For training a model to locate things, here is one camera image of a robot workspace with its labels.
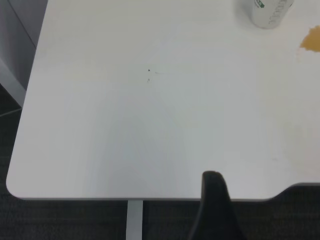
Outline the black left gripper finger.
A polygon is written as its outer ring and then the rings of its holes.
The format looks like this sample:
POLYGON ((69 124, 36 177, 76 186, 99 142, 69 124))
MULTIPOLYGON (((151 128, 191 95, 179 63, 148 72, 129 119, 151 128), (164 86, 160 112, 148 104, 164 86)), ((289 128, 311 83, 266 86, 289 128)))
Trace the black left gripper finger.
POLYGON ((201 199, 189 240, 245 240, 223 176, 202 174, 201 199))

